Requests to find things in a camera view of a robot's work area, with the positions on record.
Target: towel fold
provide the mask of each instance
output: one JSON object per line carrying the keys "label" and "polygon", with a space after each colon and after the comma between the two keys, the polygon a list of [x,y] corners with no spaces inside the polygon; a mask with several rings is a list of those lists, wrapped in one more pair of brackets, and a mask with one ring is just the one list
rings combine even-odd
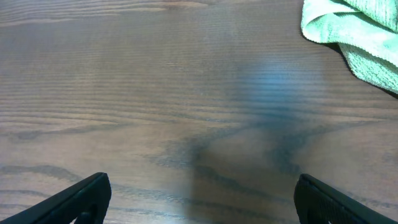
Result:
{"label": "towel fold", "polygon": [[338,43],[359,79],[398,93],[398,0],[304,0],[301,28]]}

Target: table surface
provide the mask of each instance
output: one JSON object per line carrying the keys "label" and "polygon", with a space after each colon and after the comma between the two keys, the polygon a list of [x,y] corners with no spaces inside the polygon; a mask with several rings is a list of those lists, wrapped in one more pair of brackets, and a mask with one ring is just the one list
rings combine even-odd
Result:
{"label": "table surface", "polygon": [[398,101],[298,0],[0,2],[0,219],[95,172],[105,223],[298,223],[309,173],[398,220]]}

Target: brown wood surface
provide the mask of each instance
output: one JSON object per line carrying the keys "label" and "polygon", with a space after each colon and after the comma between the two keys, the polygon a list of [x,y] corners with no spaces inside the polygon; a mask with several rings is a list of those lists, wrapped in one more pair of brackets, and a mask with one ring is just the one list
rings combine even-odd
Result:
{"label": "brown wood surface", "polygon": [[105,223],[298,223],[306,172],[398,220],[398,101],[302,4],[0,1],[0,219],[107,172]]}

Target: green towel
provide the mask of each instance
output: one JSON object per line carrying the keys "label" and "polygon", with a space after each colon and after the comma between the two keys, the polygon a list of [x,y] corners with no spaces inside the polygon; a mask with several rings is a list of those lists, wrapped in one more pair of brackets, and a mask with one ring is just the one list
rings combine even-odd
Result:
{"label": "green towel", "polygon": [[359,79],[398,93],[398,0],[304,0],[301,28],[338,43]]}

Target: folded towel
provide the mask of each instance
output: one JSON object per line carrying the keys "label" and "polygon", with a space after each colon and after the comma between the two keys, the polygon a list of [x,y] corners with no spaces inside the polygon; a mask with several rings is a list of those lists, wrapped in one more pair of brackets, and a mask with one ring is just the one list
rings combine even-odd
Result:
{"label": "folded towel", "polygon": [[338,43],[359,79],[398,93],[398,0],[304,0],[301,28]]}

